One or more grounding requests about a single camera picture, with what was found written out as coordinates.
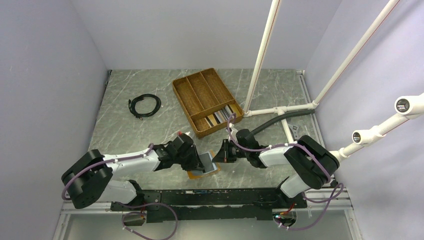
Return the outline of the orange leather card holder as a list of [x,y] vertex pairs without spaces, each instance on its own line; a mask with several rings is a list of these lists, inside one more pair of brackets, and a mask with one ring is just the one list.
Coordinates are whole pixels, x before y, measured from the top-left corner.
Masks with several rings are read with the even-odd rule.
[[194,180],[217,174],[221,170],[221,167],[218,163],[212,161],[214,157],[215,153],[211,150],[200,154],[199,159],[203,169],[188,171],[188,178]]

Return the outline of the grey credit card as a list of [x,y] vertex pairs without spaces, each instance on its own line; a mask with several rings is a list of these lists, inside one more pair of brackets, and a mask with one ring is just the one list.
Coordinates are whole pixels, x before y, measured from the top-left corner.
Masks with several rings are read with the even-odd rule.
[[212,172],[215,169],[215,165],[212,162],[213,157],[212,157],[210,152],[205,152],[205,153],[200,154],[199,159],[200,159],[200,162],[203,165],[202,172],[204,174]]

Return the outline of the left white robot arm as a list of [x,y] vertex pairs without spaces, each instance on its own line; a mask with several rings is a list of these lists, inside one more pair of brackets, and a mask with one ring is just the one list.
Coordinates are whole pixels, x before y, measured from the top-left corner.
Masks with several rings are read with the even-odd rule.
[[98,201],[113,202],[139,209],[145,195],[137,181],[121,180],[133,172],[157,172],[179,165],[187,172],[202,174],[211,170],[209,153],[199,154],[193,139],[181,133],[165,144],[150,143],[147,149],[124,153],[102,154],[98,149],[86,152],[61,177],[64,188],[61,198],[71,201],[76,209]]

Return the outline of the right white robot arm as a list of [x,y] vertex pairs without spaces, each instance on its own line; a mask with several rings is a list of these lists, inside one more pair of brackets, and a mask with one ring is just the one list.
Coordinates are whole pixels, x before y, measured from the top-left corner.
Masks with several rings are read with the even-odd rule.
[[224,139],[214,163],[234,163],[246,159],[255,168],[268,168],[277,165],[290,165],[295,174],[279,185],[275,194],[276,203],[289,207],[300,193],[319,190],[330,182],[331,176],[340,167],[339,160],[308,135],[303,135],[293,143],[260,145],[248,129],[235,135],[236,140]]

